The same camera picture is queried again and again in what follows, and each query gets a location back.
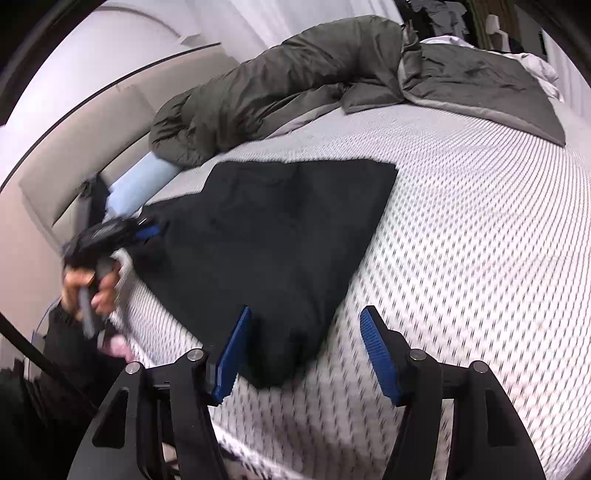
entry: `mattress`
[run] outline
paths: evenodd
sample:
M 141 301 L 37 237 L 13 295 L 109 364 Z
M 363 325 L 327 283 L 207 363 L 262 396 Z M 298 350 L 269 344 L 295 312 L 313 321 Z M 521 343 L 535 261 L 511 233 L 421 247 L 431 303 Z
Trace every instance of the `mattress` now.
M 591 442 L 591 163 L 571 145 L 412 105 L 339 109 L 183 172 L 152 201 L 198 192 L 220 161 L 352 157 L 400 173 L 326 345 L 281 389 L 238 378 L 211 409 L 220 444 L 273 478 L 380 478 L 403 410 L 381 394 L 359 332 L 373 304 L 412 348 L 487 362 L 547 478 L 564 479 Z M 200 346 L 119 256 L 113 321 L 137 358 L 161 365 Z M 445 478 L 452 413 L 444 401 L 433 479 Z

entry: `blue fabric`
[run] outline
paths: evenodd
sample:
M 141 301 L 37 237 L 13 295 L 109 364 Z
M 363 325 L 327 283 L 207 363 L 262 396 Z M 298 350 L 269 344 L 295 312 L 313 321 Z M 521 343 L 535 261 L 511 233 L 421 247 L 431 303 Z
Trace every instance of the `blue fabric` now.
M 109 216 L 133 215 L 180 171 L 181 167 L 149 152 L 111 185 L 106 205 Z

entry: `silver screw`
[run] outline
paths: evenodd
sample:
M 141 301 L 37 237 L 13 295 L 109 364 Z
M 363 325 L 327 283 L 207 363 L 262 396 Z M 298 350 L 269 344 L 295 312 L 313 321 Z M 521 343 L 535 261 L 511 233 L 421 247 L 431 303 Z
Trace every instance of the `silver screw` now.
M 474 362 L 472 364 L 472 367 L 480 374 L 485 374 L 486 372 L 488 372 L 488 365 L 484 362 L 481 362 L 480 360 Z
M 203 350 L 200 348 L 194 348 L 193 350 L 189 351 L 189 353 L 187 353 L 187 358 L 192 362 L 201 360 L 203 358 Z
M 140 367 L 141 367 L 141 365 L 139 362 L 131 362 L 130 364 L 127 364 L 127 367 L 125 367 L 125 371 L 129 375 L 133 375 L 134 373 L 139 371 Z
M 427 354 L 423 352 L 420 348 L 413 348 L 410 350 L 410 358 L 420 362 L 421 360 L 425 360 L 427 358 Z

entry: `dark gray duvet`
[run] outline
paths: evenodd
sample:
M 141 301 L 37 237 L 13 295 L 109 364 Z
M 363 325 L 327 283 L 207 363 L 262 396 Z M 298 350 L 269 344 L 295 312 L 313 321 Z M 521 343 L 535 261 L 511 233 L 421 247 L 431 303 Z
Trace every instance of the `dark gray duvet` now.
M 150 143 L 159 157 L 195 167 L 334 108 L 352 113 L 406 100 L 565 144 L 551 103 L 519 62 L 482 50 L 420 44 L 408 27 L 375 16 L 305 30 L 173 97 L 156 114 Z

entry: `person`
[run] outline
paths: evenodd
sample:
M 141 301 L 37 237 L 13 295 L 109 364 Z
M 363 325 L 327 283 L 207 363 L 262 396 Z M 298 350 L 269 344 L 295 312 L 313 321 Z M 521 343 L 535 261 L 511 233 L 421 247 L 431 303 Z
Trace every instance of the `person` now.
M 92 299 L 97 313 L 115 309 L 119 264 L 99 284 Z M 95 405 L 100 405 L 126 362 L 99 352 L 84 337 L 78 290 L 94 272 L 64 271 L 61 301 L 49 314 L 44 355 Z M 0 370 L 0 452 L 3 478 L 64 480 L 92 415 L 79 400 L 47 374 L 27 381 L 9 369 Z

